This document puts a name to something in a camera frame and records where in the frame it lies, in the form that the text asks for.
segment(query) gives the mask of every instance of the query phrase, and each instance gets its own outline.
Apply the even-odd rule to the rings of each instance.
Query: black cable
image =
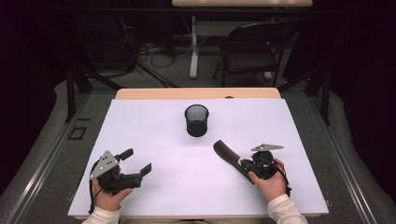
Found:
[[[171,61],[169,64],[163,65],[163,66],[156,65],[156,64],[154,64],[154,60],[153,60],[153,59],[154,59],[154,55],[157,55],[157,54],[159,54],[159,53],[153,53],[153,54],[151,54],[150,62],[151,62],[151,64],[152,64],[154,67],[157,67],[157,68],[165,68],[165,67],[171,66],[171,65],[175,62],[176,56],[173,55],[173,54],[171,54],[170,56],[172,56],[172,61]]]
[[[96,167],[96,165],[98,164],[98,162],[99,162],[99,160],[98,161],[96,161],[94,164],[93,164],[93,166],[92,166],[92,168],[91,168],[91,172],[90,172],[90,174],[93,172],[93,170],[95,169],[95,167]],[[96,198],[96,196],[98,195],[98,193],[102,190],[99,190],[99,192],[95,195],[95,196],[93,196],[93,189],[92,189],[92,180],[91,179],[89,179],[89,181],[90,181],[90,196],[91,196],[91,207],[90,207],[90,210],[88,211],[90,214],[92,214],[92,212],[93,212],[93,209],[95,208],[95,202],[94,202],[94,199]]]
[[[189,41],[183,41],[183,37],[184,37],[184,36],[188,37],[187,35],[181,35],[181,37],[182,37],[181,40],[182,40],[182,42],[184,43],[184,47],[178,48],[178,49],[182,49],[182,50],[181,50],[180,52],[177,52],[177,53],[176,53],[176,56],[177,56],[177,57],[186,56],[187,53],[189,53],[189,52],[191,51],[191,39],[188,38]]]
[[[142,63],[138,63],[137,67],[140,67],[143,71],[147,72],[149,75],[151,75],[152,77],[154,77],[155,79],[159,80],[166,88],[168,86],[170,87],[175,87],[175,88],[179,88],[178,85],[172,83],[170,80],[168,80],[166,77],[161,76],[160,74],[158,74],[157,72],[155,72],[154,70],[152,70],[149,67],[146,67],[145,65],[143,65]]]
[[[147,43],[142,44],[142,48],[143,48],[142,50],[145,51],[146,53],[142,53],[142,50],[140,50],[138,56],[140,56],[139,58],[140,58],[140,61],[141,61],[141,62],[145,62],[145,61],[149,58],[149,51],[150,51],[150,49],[149,49]]]
[[[83,38],[81,36],[81,34],[78,31],[78,28],[76,26],[76,24],[74,23],[74,21],[70,18],[66,18],[66,22],[69,24],[69,26],[71,27],[72,31],[75,33],[76,37],[79,39],[80,43],[82,44],[82,46],[84,46],[84,49],[86,50],[86,52],[89,54],[90,59],[94,60],[95,62],[97,62],[94,57],[92,57],[92,53],[89,50],[88,46],[86,45],[86,43],[83,41]],[[123,77],[127,74],[129,74],[130,72],[132,72],[134,70],[135,67],[135,62],[134,62],[134,56],[131,55],[130,56],[130,66],[128,66],[127,68],[123,69],[121,72],[117,73],[117,74],[113,74],[113,75],[108,75],[108,76],[104,76],[101,75],[102,77],[106,77],[108,79],[111,78],[115,78],[115,77]]]

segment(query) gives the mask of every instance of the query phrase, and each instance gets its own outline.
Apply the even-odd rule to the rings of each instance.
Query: table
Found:
[[[209,109],[208,132],[200,138],[185,130],[184,110],[192,104]],[[104,151],[116,155],[132,147],[134,155],[120,162],[122,172],[135,174],[150,162],[152,171],[122,202],[121,218],[266,217],[260,190],[215,153],[220,139],[242,159],[263,142],[284,146],[273,154],[286,164],[291,198],[304,215],[329,212],[277,89],[191,88],[119,90],[68,215],[88,215],[89,171]]]
[[[173,0],[174,7],[311,7],[312,0]],[[199,24],[192,16],[192,55],[190,78],[197,78],[198,70],[198,35],[228,35],[236,26],[248,21],[206,21]]]

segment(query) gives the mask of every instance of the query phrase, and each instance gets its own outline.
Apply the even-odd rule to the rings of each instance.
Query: chair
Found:
[[[227,36],[221,48],[222,87],[226,75],[275,72],[273,86],[283,56],[283,47],[296,34],[293,26],[286,22],[250,23],[235,28]]]

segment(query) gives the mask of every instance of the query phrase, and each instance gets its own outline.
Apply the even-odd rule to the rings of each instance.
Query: white paper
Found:
[[[187,134],[184,117],[194,104],[209,110],[207,133],[198,138]],[[121,172],[135,174],[149,163],[152,171],[122,203],[122,217],[266,216],[259,189],[214,151],[218,140],[241,159],[262,143],[283,146],[272,153],[285,163],[300,212],[329,212],[286,102],[249,98],[113,100],[68,215],[88,215],[89,171],[105,150],[133,148]]]

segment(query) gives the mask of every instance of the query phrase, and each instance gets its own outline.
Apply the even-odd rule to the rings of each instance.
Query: gray floor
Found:
[[[220,78],[212,78],[219,61],[218,49],[210,45],[201,46],[200,56],[196,79],[189,78],[189,55],[177,57],[166,68],[154,69],[180,87],[220,87]],[[153,61],[165,65],[171,59],[156,55]],[[153,67],[149,60],[145,65]],[[112,80],[127,88],[163,87],[138,69]],[[227,84],[230,87],[266,86],[270,81],[263,80],[261,76],[235,76],[228,78]],[[80,223],[67,216],[71,195],[78,187],[109,103],[115,95],[109,87],[96,80],[92,80],[92,85],[92,94],[78,94],[78,113],[70,123],[64,123],[67,113],[65,83],[56,87],[57,104],[46,126],[0,198],[0,223]],[[305,83],[301,83],[282,92],[282,97],[290,107],[323,195],[332,204],[329,215],[309,218],[309,222],[394,223],[394,203],[374,182],[351,144],[342,100],[335,94],[331,95],[332,126],[327,127],[318,117],[318,99],[306,98],[304,86]],[[67,139],[75,125],[87,128],[81,140]]]

